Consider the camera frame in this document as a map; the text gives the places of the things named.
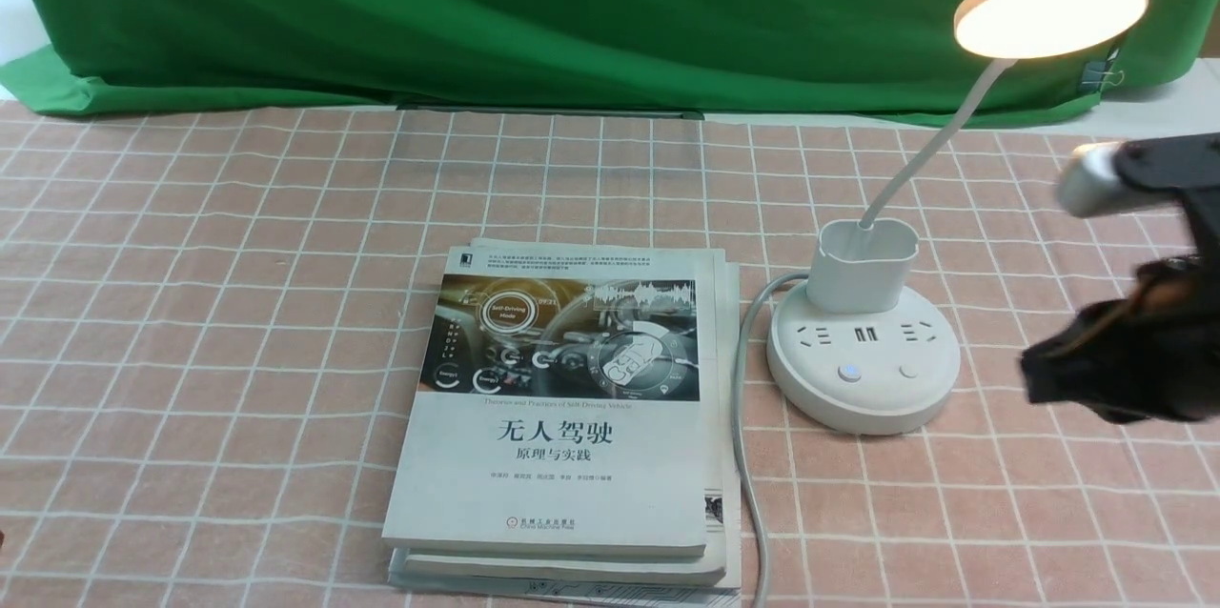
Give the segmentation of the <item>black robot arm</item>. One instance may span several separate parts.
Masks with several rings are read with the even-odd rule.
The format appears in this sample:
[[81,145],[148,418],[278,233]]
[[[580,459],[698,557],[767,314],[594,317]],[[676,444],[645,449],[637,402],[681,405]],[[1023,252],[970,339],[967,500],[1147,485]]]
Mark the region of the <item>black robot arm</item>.
[[1025,348],[1028,403],[1074,403],[1116,425],[1218,418],[1218,136],[1081,145],[1057,200],[1080,220],[1176,205],[1194,252],[1139,265],[1128,295],[1080,309]]

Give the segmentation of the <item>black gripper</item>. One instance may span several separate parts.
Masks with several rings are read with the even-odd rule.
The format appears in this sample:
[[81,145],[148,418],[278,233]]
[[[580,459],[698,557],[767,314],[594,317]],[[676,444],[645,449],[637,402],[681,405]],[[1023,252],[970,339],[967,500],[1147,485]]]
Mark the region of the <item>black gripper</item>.
[[1028,346],[1028,404],[1076,404],[1108,424],[1197,424],[1219,413],[1218,264],[1194,253],[1146,262],[1128,295],[1085,306]]

